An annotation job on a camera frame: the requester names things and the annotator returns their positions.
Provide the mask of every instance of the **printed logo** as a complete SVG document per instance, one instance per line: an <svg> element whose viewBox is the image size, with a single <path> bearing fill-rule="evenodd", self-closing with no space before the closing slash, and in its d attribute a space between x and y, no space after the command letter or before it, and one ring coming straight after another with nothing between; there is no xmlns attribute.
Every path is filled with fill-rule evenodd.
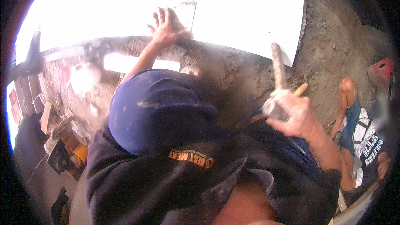
<svg viewBox="0 0 400 225"><path fill-rule="evenodd" d="M213 158L207 158L205 154L202 154L201 152L191 149L187 150L171 149L171 152L168 157L178 161L189 161L205 169L211 168L211 166L214 163Z"/></svg>

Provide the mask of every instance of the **wooden handle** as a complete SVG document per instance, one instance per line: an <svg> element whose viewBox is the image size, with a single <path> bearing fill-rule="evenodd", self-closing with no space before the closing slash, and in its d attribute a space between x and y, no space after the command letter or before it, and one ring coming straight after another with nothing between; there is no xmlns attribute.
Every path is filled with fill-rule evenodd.
<svg viewBox="0 0 400 225"><path fill-rule="evenodd" d="M293 92L293 95L295 95L295 96L297 96L297 97L301 96L301 94L303 94L303 92L307 89L307 86L308 86L308 84L307 84L306 82L303 83L302 85L300 85L300 86L297 88L297 90L295 90L295 91Z"/></svg>

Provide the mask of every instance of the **bright light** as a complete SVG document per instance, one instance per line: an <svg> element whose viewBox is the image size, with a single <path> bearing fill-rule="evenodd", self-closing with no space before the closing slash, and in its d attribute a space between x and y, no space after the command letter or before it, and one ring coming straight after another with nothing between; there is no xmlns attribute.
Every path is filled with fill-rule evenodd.
<svg viewBox="0 0 400 225"><path fill-rule="evenodd" d="M138 57L124 56L119 53L112 53L104 56L104 68L109 71L128 73L138 62ZM180 63L167 60L158 60L153 64L153 69L169 69L179 71Z"/></svg>
<svg viewBox="0 0 400 225"><path fill-rule="evenodd" d="M9 94L11 93L11 91L15 88L15 84L14 81L11 82L8 87L7 87L7 95L6 95L6 99L7 99L7 121L8 121L8 132L10 133L10 143L11 143L11 147L14 151L14 147L15 147L15 137L17 136L18 133L18 128L17 128L17 124L15 124L14 122L14 118L12 117L12 113L11 113L11 101L10 98L8 97Z"/></svg>

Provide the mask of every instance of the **knee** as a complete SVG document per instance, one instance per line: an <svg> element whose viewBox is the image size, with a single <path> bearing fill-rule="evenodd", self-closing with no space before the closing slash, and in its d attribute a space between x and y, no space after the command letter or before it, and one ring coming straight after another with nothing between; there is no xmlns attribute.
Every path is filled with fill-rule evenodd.
<svg viewBox="0 0 400 225"><path fill-rule="evenodd" d="M355 92L356 86L351 77L345 77L342 79L339 85L339 91L341 92Z"/></svg>

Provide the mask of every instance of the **red container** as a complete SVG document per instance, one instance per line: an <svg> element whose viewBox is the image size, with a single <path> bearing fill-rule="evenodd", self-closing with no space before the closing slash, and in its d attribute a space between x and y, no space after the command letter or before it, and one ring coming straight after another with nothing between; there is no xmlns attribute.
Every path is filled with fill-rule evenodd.
<svg viewBox="0 0 400 225"><path fill-rule="evenodd" d="M393 72L393 62L390 58L384 58L367 68L368 78L372 84L383 92L389 90L390 73Z"/></svg>

